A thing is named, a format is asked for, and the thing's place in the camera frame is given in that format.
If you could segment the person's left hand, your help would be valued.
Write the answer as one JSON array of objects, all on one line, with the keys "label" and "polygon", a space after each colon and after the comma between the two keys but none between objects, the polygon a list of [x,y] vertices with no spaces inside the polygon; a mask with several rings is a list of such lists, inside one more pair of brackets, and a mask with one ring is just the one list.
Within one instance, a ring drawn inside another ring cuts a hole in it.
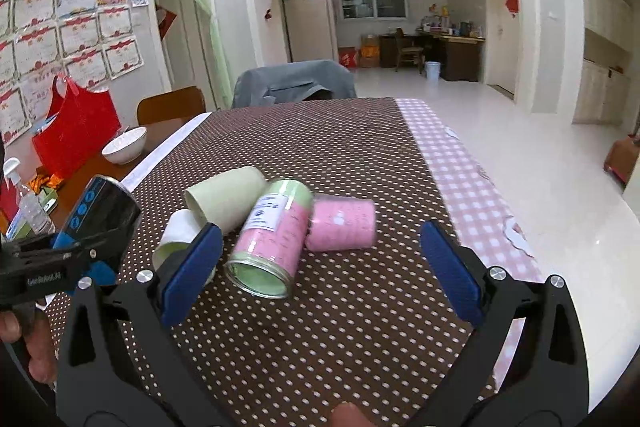
[{"label": "person's left hand", "polygon": [[42,310],[36,308],[29,333],[23,334],[22,326],[12,311],[2,311],[0,317],[1,340],[6,343],[24,339],[29,353],[28,369],[35,381],[52,384],[58,377],[58,360],[55,358],[50,323]]}]

